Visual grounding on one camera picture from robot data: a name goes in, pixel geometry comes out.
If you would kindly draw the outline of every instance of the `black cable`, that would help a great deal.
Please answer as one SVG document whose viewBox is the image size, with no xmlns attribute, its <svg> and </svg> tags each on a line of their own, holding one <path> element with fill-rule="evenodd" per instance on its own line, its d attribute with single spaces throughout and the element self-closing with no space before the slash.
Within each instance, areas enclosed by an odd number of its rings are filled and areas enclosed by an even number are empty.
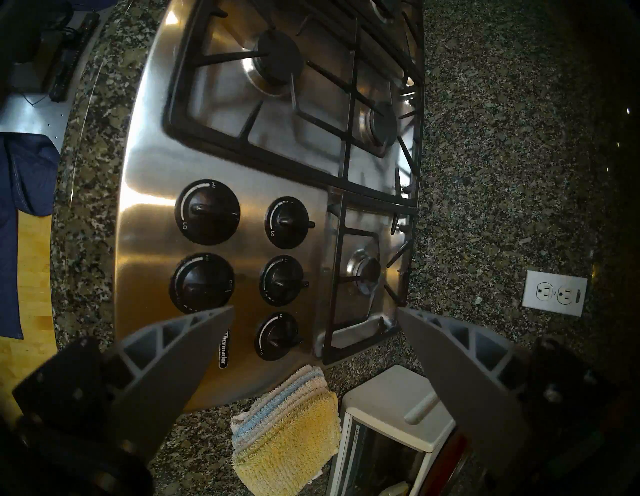
<svg viewBox="0 0 640 496">
<path fill-rule="evenodd" d="M 64 28 L 56 28 L 56 29 L 43 29 L 43 31 L 60 31 L 61 33 L 73 33 L 74 35 L 79 35 L 80 32 L 76 28 L 72 28 L 71 26 L 65 26 Z"/>
<path fill-rule="evenodd" d="M 85 4 L 83 3 L 72 3 L 71 4 L 72 7 L 86 7 Z M 93 7 L 89 7 L 91 9 L 91 12 L 95 13 L 95 10 L 93 10 Z"/>
<path fill-rule="evenodd" d="M 27 98 L 27 95 L 25 95 L 24 93 L 22 93 L 20 90 L 16 89 L 16 88 L 12 88 L 16 93 L 20 93 L 22 95 L 22 98 L 24 98 L 25 100 L 27 100 L 27 103 L 29 105 L 31 105 L 32 107 L 35 107 L 37 104 L 39 104 L 40 102 L 42 102 L 45 98 L 47 98 L 49 95 L 44 95 L 40 100 L 38 100 L 37 102 L 31 103 L 29 101 L 29 99 Z"/>
</svg>

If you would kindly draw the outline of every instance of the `stainless steel cooktop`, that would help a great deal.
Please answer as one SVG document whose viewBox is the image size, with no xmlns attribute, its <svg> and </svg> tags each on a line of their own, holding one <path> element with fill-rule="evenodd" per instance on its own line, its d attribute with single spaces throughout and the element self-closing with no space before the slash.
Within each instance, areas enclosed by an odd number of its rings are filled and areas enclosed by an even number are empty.
<svg viewBox="0 0 640 496">
<path fill-rule="evenodd" d="M 116 336 L 236 321 L 189 409 L 397 333 L 422 136 L 422 13 L 395 0 L 175 0 L 129 128 Z"/>
</svg>

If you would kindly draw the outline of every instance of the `control knob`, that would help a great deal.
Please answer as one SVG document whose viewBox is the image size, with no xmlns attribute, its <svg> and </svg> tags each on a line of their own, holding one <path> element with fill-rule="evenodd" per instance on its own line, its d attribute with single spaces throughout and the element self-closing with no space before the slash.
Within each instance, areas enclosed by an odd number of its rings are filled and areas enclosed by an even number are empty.
<svg viewBox="0 0 640 496">
<path fill-rule="evenodd" d="M 175 221 L 182 234 L 194 243 L 222 243 L 236 232 L 240 204 L 226 185 L 203 179 L 191 183 L 178 197 Z"/>
<path fill-rule="evenodd" d="M 302 266 L 295 258 L 288 255 L 275 257 L 260 277 L 260 294 L 274 307 L 288 305 L 302 288 L 309 287 L 303 277 Z"/>
<path fill-rule="evenodd" d="M 309 229 L 316 227 L 309 220 L 307 209 L 293 196 L 283 196 L 274 201 L 264 219 L 264 229 L 271 242 L 278 248 L 290 250 L 304 241 Z"/>
<path fill-rule="evenodd" d="M 280 312 L 264 321 L 255 337 L 255 350 L 263 360 L 273 362 L 302 343 L 298 323 L 292 315 Z"/>
<path fill-rule="evenodd" d="M 171 279 L 169 295 L 183 313 L 222 307 L 234 292 L 234 270 L 213 253 L 197 253 L 182 261 Z"/>
</svg>

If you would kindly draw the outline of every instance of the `folded towel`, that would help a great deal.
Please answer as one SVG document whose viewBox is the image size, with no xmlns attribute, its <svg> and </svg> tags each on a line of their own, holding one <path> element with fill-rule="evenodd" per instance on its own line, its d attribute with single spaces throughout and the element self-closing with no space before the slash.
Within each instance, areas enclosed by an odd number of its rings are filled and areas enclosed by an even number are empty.
<svg viewBox="0 0 640 496">
<path fill-rule="evenodd" d="M 298 404 L 233 456 L 240 480 L 255 496 L 294 496 L 338 453 L 338 398 L 321 392 Z"/>
<path fill-rule="evenodd" d="M 257 424 L 253 429 L 245 432 L 243 435 L 232 437 L 231 441 L 233 443 L 236 454 L 244 451 L 246 448 L 251 446 L 251 444 L 257 441 L 265 432 L 271 429 L 283 415 L 286 415 L 295 407 L 327 391 L 327 384 L 326 380 L 324 380 L 324 377 L 316 377 L 311 379 L 310 381 L 307 381 L 293 394 L 291 394 L 291 396 L 289 396 L 285 401 L 280 403 L 269 415 L 267 415 L 262 420 L 262 422 Z"/>
<path fill-rule="evenodd" d="M 298 372 L 293 374 L 289 379 L 280 384 L 276 389 L 270 391 L 266 394 L 260 396 L 249 409 L 248 412 L 240 413 L 231 419 L 231 432 L 233 434 L 240 428 L 240 426 L 245 422 L 246 419 L 253 417 L 264 405 L 266 405 L 269 400 L 274 398 L 277 394 L 279 394 L 282 390 L 286 389 L 293 381 L 302 377 L 305 374 L 311 372 L 313 367 L 311 365 L 305 365 Z"/>
<path fill-rule="evenodd" d="M 253 417 L 247 418 L 240 426 L 238 426 L 234 434 L 236 436 L 241 436 L 247 431 L 253 429 L 257 424 L 262 422 L 262 420 L 264 420 L 264 418 L 267 417 L 273 410 L 275 410 L 275 408 L 280 403 L 291 396 L 291 394 L 295 392 L 296 389 L 304 385 L 307 381 L 321 376 L 323 376 L 322 369 L 320 367 L 314 367 L 310 372 L 293 381 L 288 387 L 284 388 L 284 390 L 281 390 L 280 393 L 278 393 L 275 397 L 272 397 L 266 405 L 264 405 L 255 415 L 253 415 Z"/>
</svg>

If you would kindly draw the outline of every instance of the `electrical outlet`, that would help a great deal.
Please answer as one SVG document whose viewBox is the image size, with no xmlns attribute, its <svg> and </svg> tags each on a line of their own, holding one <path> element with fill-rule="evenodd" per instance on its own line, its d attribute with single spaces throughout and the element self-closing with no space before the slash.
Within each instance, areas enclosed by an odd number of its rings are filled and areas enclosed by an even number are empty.
<svg viewBox="0 0 640 496">
<path fill-rule="evenodd" d="M 584 277 L 527 271 L 522 306 L 580 317 L 587 291 Z"/>
<path fill-rule="evenodd" d="M 553 293 L 553 290 L 554 287 L 551 286 L 548 282 L 541 282 L 540 284 L 538 284 L 536 296 L 540 301 L 549 301 L 551 300 L 551 294 Z"/>
</svg>

